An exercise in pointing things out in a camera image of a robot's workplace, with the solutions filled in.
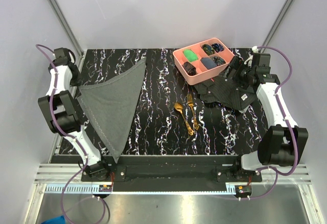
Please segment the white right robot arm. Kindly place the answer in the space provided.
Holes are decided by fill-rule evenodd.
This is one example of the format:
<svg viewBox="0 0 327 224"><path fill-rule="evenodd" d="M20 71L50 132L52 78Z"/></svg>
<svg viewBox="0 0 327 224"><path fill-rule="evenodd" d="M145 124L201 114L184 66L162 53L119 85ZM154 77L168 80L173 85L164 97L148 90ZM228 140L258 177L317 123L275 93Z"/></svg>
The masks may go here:
<svg viewBox="0 0 327 224"><path fill-rule="evenodd" d="M240 164L232 168L233 178L244 181L251 170L261 171L275 166L290 167L290 175L297 167L309 137L307 129L300 128L290 115L282 96L278 76L271 74L270 55L255 53L243 61L233 57L227 77L246 91L253 90L261 102L268 130L256 152L240 157Z"/></svg>

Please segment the grey cloth napkin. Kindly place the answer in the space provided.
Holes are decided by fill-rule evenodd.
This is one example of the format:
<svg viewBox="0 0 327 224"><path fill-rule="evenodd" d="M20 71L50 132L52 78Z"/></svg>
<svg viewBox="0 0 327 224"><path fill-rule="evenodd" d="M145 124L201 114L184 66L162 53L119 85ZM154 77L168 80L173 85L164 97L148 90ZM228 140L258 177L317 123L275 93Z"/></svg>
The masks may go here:
<svg viewBox="0 0 327 224"><path fill-rule="evenodd" d="M146 58L110 80L79 87L78 102L117 163L129 137L146 71Z"/></svg>

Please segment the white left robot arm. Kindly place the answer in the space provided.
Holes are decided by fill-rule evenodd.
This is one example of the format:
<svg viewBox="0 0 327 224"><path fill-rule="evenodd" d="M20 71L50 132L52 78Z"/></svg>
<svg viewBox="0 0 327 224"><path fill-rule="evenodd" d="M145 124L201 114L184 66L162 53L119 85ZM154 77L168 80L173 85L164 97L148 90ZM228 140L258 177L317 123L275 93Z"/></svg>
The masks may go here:
<svg viewBox="0 0 327 224"><path fill-rule="evenodd" d="M54 59L46 55L50 61L48 71L51 82L46 95L38 99L39 108L49 129L71 143L82 159L81 169L84 175L92 180L107 180L110 176L108 163L85 132L79 117L81 109L69 91L72 86L78 86L80 81L74 53L64 47L51 50L37 44L36 48L39 51L45 48L54 55Z"/></svg>

